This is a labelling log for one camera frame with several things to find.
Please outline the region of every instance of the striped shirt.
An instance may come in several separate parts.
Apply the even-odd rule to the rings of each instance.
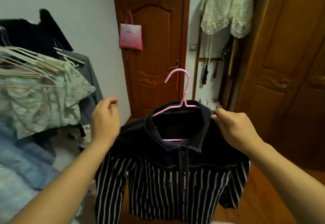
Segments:
[[[248,158],[225,142],[216,123],[210,123],[208,108],[173,111],[121,128],[96,173],[97,224],[118,223],[127,181],[130,214],[148,220],[208,224],[218,203],[238,207],[249,174]],[[198,121],[196,128],[187,116]],[[187,134],[194,139],[173,143],[157,138],[157,129],[170,138],[166,131],[174,126],[180,134],[189,129]]]

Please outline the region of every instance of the pink tote bag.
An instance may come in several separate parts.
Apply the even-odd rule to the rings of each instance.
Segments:
[[[133,25],[133,16],[127,11],[127,18],[120,27],[120,48],[132,48],[142,50],[141,25]]]

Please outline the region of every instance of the wooden wardrobe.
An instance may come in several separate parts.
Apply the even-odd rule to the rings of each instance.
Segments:
[[[324,39],[325,0],[254,0],[251,33],[219,97],[304,169],[325,170]]]

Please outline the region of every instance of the lace fabric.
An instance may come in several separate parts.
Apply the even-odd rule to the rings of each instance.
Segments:
[[[212,35],[231,23],[230,32],[245,37],[251,29],[253,0],[203,0],[201,4],[203,31]]]

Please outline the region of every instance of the shirt sleeve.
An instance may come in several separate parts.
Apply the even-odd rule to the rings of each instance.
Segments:
[[[105,156],[95,176],[97,224],[118,223],[127,183],[127,172],[131,171],[135,164],[136,161],[132,158],[121,158],[111,152]]]
[[[225,186],[219,204],[224,208],[238,208],[240,197],[247,182],[251,161],[245,156],[230,171],[228,184]]]

